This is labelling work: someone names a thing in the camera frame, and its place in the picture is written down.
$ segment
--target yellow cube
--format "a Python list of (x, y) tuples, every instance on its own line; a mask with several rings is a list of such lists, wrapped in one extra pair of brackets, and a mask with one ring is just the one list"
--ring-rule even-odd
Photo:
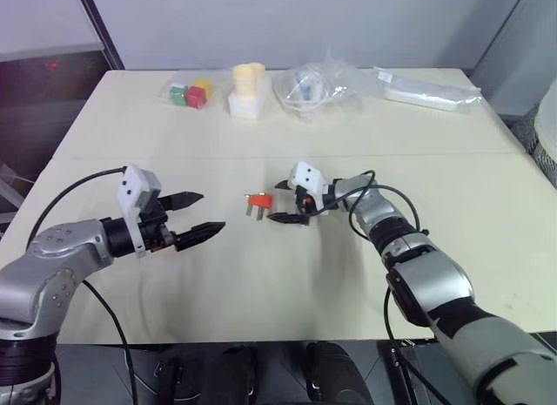
[(195, 80), (193, 83), (191, 83), (191, 85), (195, 85), (196, 87), (199, 87), (200, 89), (205, 90), (205, 97), (207, 100), (209, 100), (212, 96), (212, 83), (210, 80), (207, 80), (205, 78), (198, 78), (197, 80)]

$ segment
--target red cube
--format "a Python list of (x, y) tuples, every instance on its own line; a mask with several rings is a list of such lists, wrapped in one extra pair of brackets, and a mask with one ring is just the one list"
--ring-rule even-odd
[(187, 102), (188, 106), (195, 107), (196, 109), (201, 109), (207, 101), (205, 90), (203, 90), (201, 87), (196, 87), (195, 85), (193, 85), (185, 93), (185, 101)]

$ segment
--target table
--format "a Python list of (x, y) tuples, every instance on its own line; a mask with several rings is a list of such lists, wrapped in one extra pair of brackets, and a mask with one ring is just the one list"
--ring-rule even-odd
[[(469, 85), (458, 70), (399, 72)], [(485, 102), (459, 114), (367, 98), (358, 118), (308, 127), (271, 101), (265, 118), (251, 124), (217, 106), (203, 112), (158, 102), (170, 76), (104, 76), (0, 243), (2, 262), (20, 255), (32, 223), (61, 188), (134, 163), (158, 175), (163, 194), (205, 195), (171, 213), (171, 229), (207, 220), (227, 225), (188, 251), (128, 256), (90, 277), (129, 342), (386, 338), (385, 269), (352, 234), (346, 214), (308, 227), (245, 216), (249, 192), (274, 192), (277, 211), (292, 203), (272, 187), (304, 159), (329, 179), (374, 168), (379, 182), (413, 200), (433, 241), (466, 269), (483, 308), (527, 331), (555, 329), (557, 195)], [(44, 224), (119, 216), (117, 183), (112, 176), (80, 187)], [(430, 334), (404, 322), (395, 307), (391, 316), (398, 337)], [(119, 339), (110, 317), (80, 287), (59, 341)]]

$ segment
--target plastic bag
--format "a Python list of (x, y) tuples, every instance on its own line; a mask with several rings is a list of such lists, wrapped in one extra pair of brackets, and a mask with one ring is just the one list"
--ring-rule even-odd
[(220, 94), (222, 83), (223, 79), (214, 72), (177, 71), (161, 87), (158, 99), (176, 106), (202, 109)]
[(276, 74), (272, 90), (287, 113), (312, 122), (331, 109), (360, 113), (360, 88), (366, 83), (369, 77), (362, 71), (327, 57), (322, 64), (309, 63)]
[(401, 77), (390, 71), (374, 68), (373, 78), (380, 97), (442, 111), (466, 111), (481, 101), (477, 87), (454, 87)]

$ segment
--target white wall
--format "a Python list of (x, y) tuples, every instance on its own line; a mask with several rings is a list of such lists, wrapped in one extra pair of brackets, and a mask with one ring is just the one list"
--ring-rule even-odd
[(102, 48), (79, 0), (0, 0), (0, 61)]
[(473, 68), (517, 0), (95, 0), (128, 69)]
[(523, 116), (557, 73), (557, 0), (521, 0), (472, 81), (499, 114)]

